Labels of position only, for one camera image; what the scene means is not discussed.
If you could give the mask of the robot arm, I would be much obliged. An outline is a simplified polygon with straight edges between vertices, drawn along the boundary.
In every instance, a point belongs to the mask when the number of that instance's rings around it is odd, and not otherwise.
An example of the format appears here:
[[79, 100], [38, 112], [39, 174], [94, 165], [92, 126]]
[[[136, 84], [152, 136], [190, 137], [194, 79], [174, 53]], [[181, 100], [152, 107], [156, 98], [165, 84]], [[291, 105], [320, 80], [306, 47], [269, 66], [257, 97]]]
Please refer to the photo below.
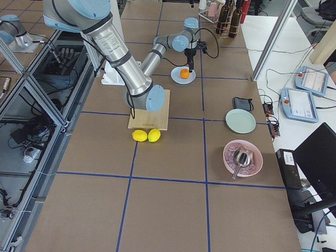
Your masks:
[[152, 50], [142, 64], [138, 64], [112, 23], [110, 1], [44, 1], [43, 8], [48, 27], [91, 37], [122, 77], [126, 103], [148, 111], [160, 110], [165, 101], [163, 87], [153, 83], [151, 74], [168, 49], [183, 52], [194, 47], [199, 28], [196, 18], [187, 18], [180, 33], [157, 37]]

